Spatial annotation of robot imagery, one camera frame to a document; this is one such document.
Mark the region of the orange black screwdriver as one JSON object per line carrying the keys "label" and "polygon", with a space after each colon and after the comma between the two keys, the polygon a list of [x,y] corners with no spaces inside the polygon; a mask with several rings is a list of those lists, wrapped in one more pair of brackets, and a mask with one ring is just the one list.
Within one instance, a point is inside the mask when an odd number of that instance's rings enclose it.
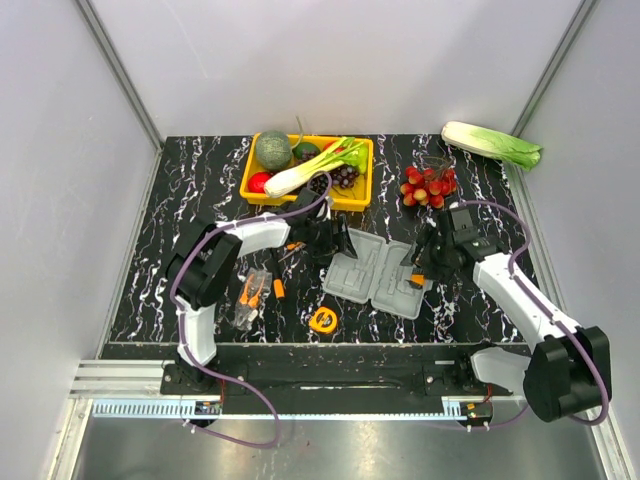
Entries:
{"label": "orange black screwdriver", "polygon": [[283,300],[286,296],[285,287],[282,279],[282,271],[279,265],[279,258],[275,249],[270,249],[271,272],[273,276],[273,291],[278,300]]}
{"label": "orange black screwdriver", "polygon": [[421,273],[412,273],[407,282],[413,289],[421,289],[424,291],[430,290],[433,285],[433,282]]}

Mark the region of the clear test pen screwdriver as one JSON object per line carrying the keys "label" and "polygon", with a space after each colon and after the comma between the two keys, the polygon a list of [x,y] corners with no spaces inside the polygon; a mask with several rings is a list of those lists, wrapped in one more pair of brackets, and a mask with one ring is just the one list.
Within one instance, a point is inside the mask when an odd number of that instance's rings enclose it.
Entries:
{"label": "clear test pen screwdriver", "polygon": [[301,250],[303,250],[303,249],[294,249],[294,250],[291,250],[291,251],[287,252],[284,256],[282,256],[282,257],[279,259],[279,262],[283,262],[284,260],[286,260],[286,259],[288,259],[288,258],[292,257],[292,256],[293,256],[293,255],[295,255],[296,253],[299,253]]}

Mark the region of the grey plastic tool case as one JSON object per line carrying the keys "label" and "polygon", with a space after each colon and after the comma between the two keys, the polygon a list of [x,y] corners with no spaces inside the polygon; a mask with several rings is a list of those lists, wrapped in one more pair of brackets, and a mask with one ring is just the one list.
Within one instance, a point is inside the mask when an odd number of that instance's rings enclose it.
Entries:
{"label": "grey plastic tool case", "polygon": [[357,257],[343,253],[333,256],[323,282],[325,293],[357,304],[369,302],[381,312],[417,319],[424,294],[433,282],[427,281],[419,288],[410,285],[412,268],[402,263],[410,246],[356,229],[349,234]]}

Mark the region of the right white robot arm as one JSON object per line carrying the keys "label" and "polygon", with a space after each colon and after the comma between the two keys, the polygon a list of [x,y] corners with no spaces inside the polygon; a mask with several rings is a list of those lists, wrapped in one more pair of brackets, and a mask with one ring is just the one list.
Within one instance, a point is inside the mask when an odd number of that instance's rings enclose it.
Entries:
{"label": "right white robot arm", "polygon": [[568,417],[586,426],[603,423],[612,399],[610,342],[599,327],[566,315],[517,265],[527,246],[510,252],[474,223],[473,202],[439,213],[425,225],[402,265],[415,287],[462,274],[488,294],[516,327],[529,356],[484,345],[468,358],[475,379],[525,397],[544,422]]}

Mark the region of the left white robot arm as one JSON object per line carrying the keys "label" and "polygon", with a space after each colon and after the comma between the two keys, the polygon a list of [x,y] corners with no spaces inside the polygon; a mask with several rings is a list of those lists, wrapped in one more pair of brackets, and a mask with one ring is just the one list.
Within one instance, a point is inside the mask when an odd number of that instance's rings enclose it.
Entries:
{"label": "left white robot arm", "polygon": [[204,371],[216,356],[216,303],[236,261],[297,242],[321,265],[338,253],[357,257],[346,215],[332,215],[328,196],[308,188],[274,212],[217,223],[197,218],[180,234],[165,278],[179,316],[178,355],[187,367]]}

